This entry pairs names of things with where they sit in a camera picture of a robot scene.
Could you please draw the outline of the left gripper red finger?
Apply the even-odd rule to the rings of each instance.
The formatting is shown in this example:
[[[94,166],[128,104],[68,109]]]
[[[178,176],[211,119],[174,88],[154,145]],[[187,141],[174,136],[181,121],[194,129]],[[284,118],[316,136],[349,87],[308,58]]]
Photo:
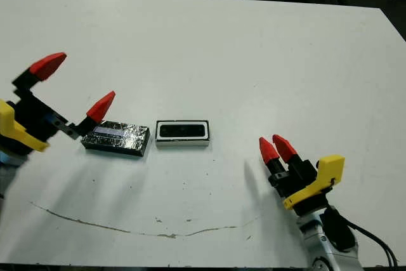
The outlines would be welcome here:
[[[63,63],[67,55],[64,52],[48,55],[29,66],[12,84],[18,89],[30,90],[38,82],[47,80]]]
[[[107,93],[103,98],[98,100],[87,112],[85,119],[75,127],[79,135],[86,135],[99,125],[105,117],[115,98],[115,91]]]

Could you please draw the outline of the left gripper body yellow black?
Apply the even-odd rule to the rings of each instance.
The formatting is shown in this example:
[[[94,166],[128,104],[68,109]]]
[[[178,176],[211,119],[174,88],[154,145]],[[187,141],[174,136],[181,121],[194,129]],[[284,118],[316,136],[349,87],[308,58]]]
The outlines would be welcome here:
[[[79,137],[77,126],[40,101],[30,91],[16,89],[17,103],[1,100],[1,150],[25,157],[44,152],[48,140],[61,131],[72,139]]]

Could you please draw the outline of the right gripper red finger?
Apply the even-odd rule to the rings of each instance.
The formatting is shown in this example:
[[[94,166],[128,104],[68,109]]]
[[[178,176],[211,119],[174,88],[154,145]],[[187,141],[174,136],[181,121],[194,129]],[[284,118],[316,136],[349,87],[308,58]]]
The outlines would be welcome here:
[[[259,138],[259,150],[265,166],[272,175],[285,173],[285,168],[280,162],[280,156],[274,146],[265,138]]]
[[[273,143],[283,161],[288,165],[289,171],[296,173],[312,173],[313,166],[309,160],[302,160],[288,140],[280,135],[272,136]]]

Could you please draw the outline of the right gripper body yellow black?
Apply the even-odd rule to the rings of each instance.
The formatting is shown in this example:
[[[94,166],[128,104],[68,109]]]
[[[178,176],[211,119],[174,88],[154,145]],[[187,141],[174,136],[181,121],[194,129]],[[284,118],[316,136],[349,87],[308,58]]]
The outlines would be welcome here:
[[[279,159],[268,161],[268,181],[282,198],[284,208],[304,216],[327,207],[326,193],[341,181],[344,157],[324,157],[316,169],[309,160],[292,155],[287,165],[288,169],[284,169]]]

